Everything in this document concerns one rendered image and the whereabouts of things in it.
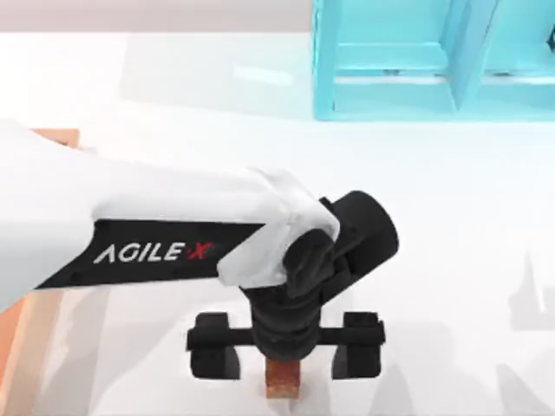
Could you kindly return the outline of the brown wooden block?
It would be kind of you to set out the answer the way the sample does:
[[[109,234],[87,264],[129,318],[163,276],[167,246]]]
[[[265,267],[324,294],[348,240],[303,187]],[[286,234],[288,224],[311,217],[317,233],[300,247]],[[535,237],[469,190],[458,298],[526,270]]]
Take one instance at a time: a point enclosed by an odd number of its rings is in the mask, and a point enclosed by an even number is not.
[[[301,361],[265,360],[265,396],[269,400],[300,397]]]

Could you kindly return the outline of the shallow salmon-coloured box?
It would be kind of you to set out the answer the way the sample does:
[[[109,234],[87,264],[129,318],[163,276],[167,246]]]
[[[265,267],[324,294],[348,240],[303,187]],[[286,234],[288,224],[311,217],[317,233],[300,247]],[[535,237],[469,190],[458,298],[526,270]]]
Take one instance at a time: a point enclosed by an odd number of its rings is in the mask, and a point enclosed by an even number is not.
[[[33,416],[61,289],[39,285],[92,237],[73,205],[76,128],[0,123],[0,416]]]

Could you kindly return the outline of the light blue rack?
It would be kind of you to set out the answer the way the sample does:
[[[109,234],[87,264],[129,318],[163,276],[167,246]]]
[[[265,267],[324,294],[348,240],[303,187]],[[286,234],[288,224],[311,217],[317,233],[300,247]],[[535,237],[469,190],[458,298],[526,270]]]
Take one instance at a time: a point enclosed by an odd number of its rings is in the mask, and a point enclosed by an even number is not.
[[[555,0],[312,0],[318,120],[555,121]]]

